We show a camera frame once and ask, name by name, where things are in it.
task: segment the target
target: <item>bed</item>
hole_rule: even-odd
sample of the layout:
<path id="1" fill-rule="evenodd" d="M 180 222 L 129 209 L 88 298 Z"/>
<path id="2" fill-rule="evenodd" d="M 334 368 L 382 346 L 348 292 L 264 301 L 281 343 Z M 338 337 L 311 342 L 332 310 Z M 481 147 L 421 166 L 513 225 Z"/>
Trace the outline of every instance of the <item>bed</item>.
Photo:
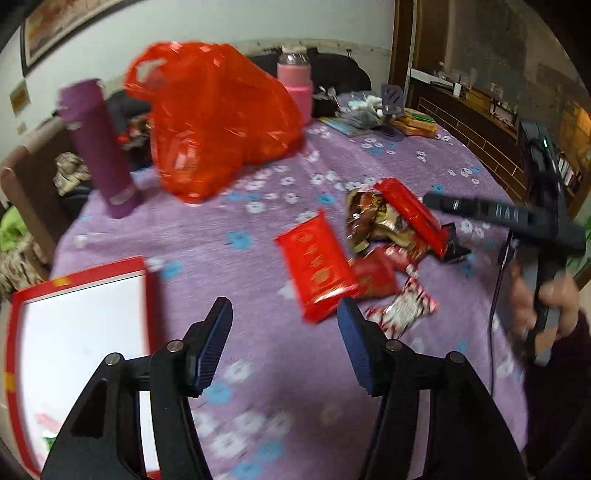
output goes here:
<path id="1" fill-rule="evenodd" d="M 348 138 L 314 123 L 306 137 L 294 157 L 247 171 L 199 205 L 163 191 L 153 168 L 134 173 L 144 203 L 115 220 L 93 192 L 56 251 L 53 277 L 142 255 L 160 271 L 165 340 L 182 338 L 216 297 L 231 300 L 233 327 L 213 384 L 190 400 L 216 480 L 353 480 L 378 411 L 379 399 L 368 397 L 356 381 L 335 318 L 317 326 L 302 321 L 277 235 L 321 207 L 348 253 L 345 191 L 384 177 L 397 177 L 417 196 L 434 190 L 509 201 L 478 159 L 443 129 L 437 139 L 396 143 L 381 134 Z M 433 256 L 421 262 L 421 282 L 440 307 L 401 340 L 429 355 L 463 352 L 488 385 L 488 313 L 506 232 L 440 219 L 456 222 L 473 253 L 458 264 L 443 265 Z M 522 449 L 522 369 L 497 318 L 493 348 L 494 400 Z M 411 478 L 422 473 L 427 407 L 428 397 L 421 396 Z"/>

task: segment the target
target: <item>green cloth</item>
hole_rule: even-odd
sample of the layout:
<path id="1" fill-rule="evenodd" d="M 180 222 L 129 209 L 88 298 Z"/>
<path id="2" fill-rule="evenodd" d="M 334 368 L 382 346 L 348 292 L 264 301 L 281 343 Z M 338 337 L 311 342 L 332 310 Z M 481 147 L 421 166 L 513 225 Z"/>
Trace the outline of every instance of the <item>green cloth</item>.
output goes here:
<path id="1" fill-rule="evenodd" d="M 29 233 L 21 214 L 15 206 L 10 207 L 0 220 L 0 251 L 8 252 L 18 241 Z"/>

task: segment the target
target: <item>white wall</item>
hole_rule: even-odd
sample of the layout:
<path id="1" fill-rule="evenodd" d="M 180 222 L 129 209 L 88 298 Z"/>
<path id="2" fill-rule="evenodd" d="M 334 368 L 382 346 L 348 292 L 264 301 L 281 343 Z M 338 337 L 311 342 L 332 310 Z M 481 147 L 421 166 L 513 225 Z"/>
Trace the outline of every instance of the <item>white wall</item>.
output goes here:
<path id="1" fill-rule="evenodd" d="M 333 39 L 365 52 L 375 47 L 383 57 L 392 48 L 393 25 L 394 0 L 143 0 L 86 28 L 41 61 L 27 76 L 31 105 L 15 118 L 8 96 L 22 80 L 17 31 L 0 53 L 0 161 L 22 141 L 21 122 L 31 130 L 48 117 L 60 86 L 118 77 L 156 41 Z M 383 74 L 370 76 L 374 83 L 386 81 L 387 66 Z"/>

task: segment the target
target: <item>purple thermos bottle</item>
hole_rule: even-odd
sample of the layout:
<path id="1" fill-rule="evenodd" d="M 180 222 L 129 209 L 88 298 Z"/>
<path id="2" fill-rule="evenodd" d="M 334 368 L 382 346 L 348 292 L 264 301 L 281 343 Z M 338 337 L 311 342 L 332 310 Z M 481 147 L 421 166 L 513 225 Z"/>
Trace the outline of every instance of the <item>purple thermos bottle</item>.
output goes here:
<path id="1" fill-rule="evenodd" d="M 141 203 L 141 194 L 129 174 L 124 152 L 117 143 L 98 79 L 60 89 L 60 117 L 103 196 L 113 218 L 129 215 Z"/>

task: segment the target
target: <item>white candy wrapper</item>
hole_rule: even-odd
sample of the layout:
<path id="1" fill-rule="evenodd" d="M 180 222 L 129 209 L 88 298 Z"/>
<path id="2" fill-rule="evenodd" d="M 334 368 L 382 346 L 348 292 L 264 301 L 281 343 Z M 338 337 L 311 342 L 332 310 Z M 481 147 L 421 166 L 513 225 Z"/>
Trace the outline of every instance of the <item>white candy wrapper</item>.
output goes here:
<path id="1" fill-rule="evenodd" d="M 415 278 L 410 277 L 400 295 L 385 307 L 368 309 L 367 319 L 377 323 L 388 339 L 399 338 L 419 317 L 431 314 L 439 304 Z"/>

